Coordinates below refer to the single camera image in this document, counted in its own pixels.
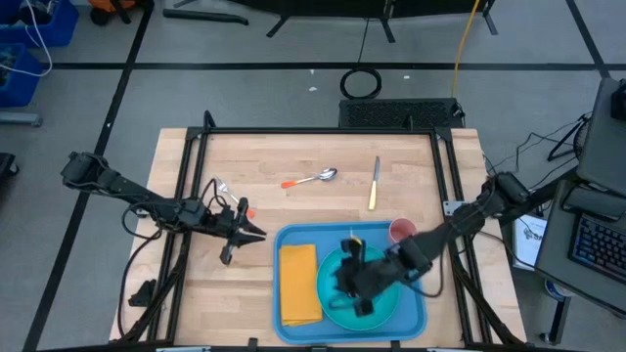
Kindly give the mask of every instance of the white cable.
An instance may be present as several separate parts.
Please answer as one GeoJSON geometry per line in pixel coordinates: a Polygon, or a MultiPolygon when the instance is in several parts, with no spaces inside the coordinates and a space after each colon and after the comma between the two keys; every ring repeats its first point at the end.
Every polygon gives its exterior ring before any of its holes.
{"type": "MultiPolygon", "coordinates": [[[[48,75],[48,73],[50,73],[50,71],[52,70],[52,58],[50,57],[50,52],[48,52],[46,43],[44,43],[43,38],[41,37],[41,33],[39,32],[39,26],[37,24],[37,19],[35,18],[35,12],[32,10],[32,4],[30,4],[30,0],[25,0],[25,1],[26,1],[26,4],[28,5],[28,9],[30,10],[30,16],[32,17],[33,26],[35,27],[37,36],[39,37],[39,40],[41,41],[41,46],[43,47],[43,50],[46,52],[46,57],[48,57],[48,63],[50,64],[48,65],[48,69],[46,69],[46,71],[43,73],[32,73],[32,72],[24,71],[21,69],[14,69],[12,67],[4,66],[2,64],[0,64],[0,67],[7,69],[9,71],[12,71],[12,72],[28,74],[28,75],[35,76],[35,77],[44,77],[48,75]]],[[[26,30],[26,34],[28,34],[32,42],[35,43],[35,45],[39,46],[39,44],[30,36],[30,33],[28,33],[28,26],[25,26],[24,28],[26,30]]]]}

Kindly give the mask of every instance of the green plate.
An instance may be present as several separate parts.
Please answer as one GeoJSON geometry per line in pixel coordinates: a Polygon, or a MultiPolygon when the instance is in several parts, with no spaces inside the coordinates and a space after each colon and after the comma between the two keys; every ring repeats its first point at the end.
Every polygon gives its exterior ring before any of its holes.
{"type": "MultiPolygon", "coordinates": [[[[357,317],[351,302],[355,298],[348,297],[345,293],[338,291],[336,287],[335,271],[341,265],[341,259],[347,257],[341,249],[336,249],[329,254],[317,272],[317,296],[320,299],[324,313],[333,322],[348,330],[372,330],[378,328],[386,322],[398,307],[400,301],[400,286],[394,284],[381,295],[374,299],[374,314],[365,317],[357,317]],[[335,306],[346,306],[345,309],[331,309],[329,304],[333,302],[335,306]]],[[[381,259],[384,253],[376,248],[368,246],[365,251],[366,260],[381,259]]]]}

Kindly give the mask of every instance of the gray carpet floor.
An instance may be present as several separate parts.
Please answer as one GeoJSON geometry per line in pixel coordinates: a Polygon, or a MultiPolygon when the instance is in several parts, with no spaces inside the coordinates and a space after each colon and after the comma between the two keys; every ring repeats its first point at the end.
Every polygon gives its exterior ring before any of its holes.
{"type": "MultiPolygon", "coordinates": [[[[626,63],[622,0],[576,0],[600,54],[608,64],[626,63]]],[[[246,16],[250,26],[165,19],[158,3],[137,63],[299,63],[355,62],[365,22],[355,19],[292,19],[268,39],[277,17],[219,3],[218,10],[246,16]]],[[[214,7],[200,1],[200,7],[214,7]]],[[[90,23],[88,8],[71,44],[51,50],[63,63],[125,63],[142,13],[133,23],[113,19],[90,23]]],[[[593,64],[565,0],[498,1],[492,36],[477,17],[464,53],[467,63],[593,64]]],[[[364,62],[451,63],[467,15],[391,21],[397,43],[388,44],[379,22],[370,23],[364,62]]],[[[41,51],[33,53],[42,61],[41,51]]],[[[21,350],[64,237],[77,193],[61,185],[59,172],[71,151],[92,151],[103,129],[121,69],[59,69],[43,78],[25,108],[44,118],[40,128],[0,126],[0,152],[18,157],[22,169],[0,193],[0,351],[21,350]]],[[[220,126],[336,126],[338,83],[344,70],[183,70],[135,69],[111,128],[105,157],[126,177],[145,184],[158,131],[200,125],[210,110],[220,126]]],[[[380,98],[445,98],[452,70],[381,70],[380,98]]],[[[626,77],[612,71],[614,78],[626,77]]],[[[601,76],[595,70],[463,70],[457,98],[467,126],[478,129],[485,154],[494,162],[514,154],[531,131],[553,132],[591,110],[601,76]]],[[[354,76],[353,94],[374,82],[354,76]]],[[[567,129],[556,136],[562,136],[567,129]]],[[[545,160],[552,145],[542,143],[520,158],[519,179],[535,184],[560,161],[545,160]]],[[[498,167],[512,170],[509,160],[498,167]]],[[[131,238],[119,226],[124,205],[90,198],[67,269],[39,348],[107,342],[121,273],[131,238]]],[[[552,322],[555,301],[542,280],[513,269],[517,299],[528,341],[544,346],[538,334],[552,322]]],[[[626,321],[581,298],[574,298],[559,348],[624,350],[626,321]]]]}

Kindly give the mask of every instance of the pink cup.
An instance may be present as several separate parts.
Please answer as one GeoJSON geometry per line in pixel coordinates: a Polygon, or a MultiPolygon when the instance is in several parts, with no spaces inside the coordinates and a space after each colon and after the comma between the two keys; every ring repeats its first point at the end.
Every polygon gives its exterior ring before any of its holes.
{"type": "Polygon", "coordinates": [[[395,219],[389,225],[389,241],[391,243],[398,243],[418,232],[415,224],[404,218],[395,219]]]}

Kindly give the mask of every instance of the wooden table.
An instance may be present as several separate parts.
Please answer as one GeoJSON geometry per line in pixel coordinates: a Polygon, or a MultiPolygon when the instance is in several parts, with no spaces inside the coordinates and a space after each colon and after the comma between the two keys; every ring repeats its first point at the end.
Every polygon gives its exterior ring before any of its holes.
{"type": "MultiPolygon", "coordinates": [[[[161,130],[148,188],[173,197],[185,129],[161,130]]],[[[480,192],[486,172],[475,130],[453,130],[458,166],[467,199],[480,192]]],[[[440,142],[449,197],[453,188],[445,147],[440,142]]],[[[195,164],[196,153],[190,165],[195,164]]],[[[191,189],[189,173],[186,190],[191,189]]],[[[259,345],[286,345],[272,327],[272,252],[274,237],[292,223],[386,220],[406,217],[418,229],[432,229],[443,221],[432,151],[428,136],[419,135],[210,135],[201,184],[219,176],[238,197],[247,197],[256,211],[252,222],[268,233],[267,241],[234,251],[225,267],[219,261],[221,239],[193,234],[187,277],[181,303],[176,343],[182,345],[246,345],[257,337],[259,345]],[[380,156],[380,181],[375,211],[368,211],[374,160],[380,156]],[[330,183],[311,182],[287,190],[281,182],[299,179],[336,167],[330,183]]],[[[151,234],[155,224],[140,220],[137,231],[151,234]]],[[[501,236],[496,221],[484,231],[501,236]]],[[[143,242],[135,240],[133,250],[143,242]]],[[[149,244],[135,259],[126,283],[126,299],[145,281],[158,276],[164,239],[149,244]]],[[[519,315],[506,252],[501,243],[483,236],[474,248],[487,301],[502,321],[522,340],[526,339],[519,315]]],[[[402,341],[403,347],[462,346],[450,260],[444,258],[443,293],[425,298],[428,323],[418,338],[402,341]]],[[[426,291],[439,286],[439,265],[422,280],[426,291]]],[[[480,339],[475,306],[467,295],[474,340],[480,339]]],[[[164,336],[169,303],[159,329],[164,336]]],[[[143,308],[124,304],[126,330],[143,308]]],[[[112,338],[118,337],[113,324],[112,338]]],[[[388,347],[388,342],[342,344],[388,347]]]]}

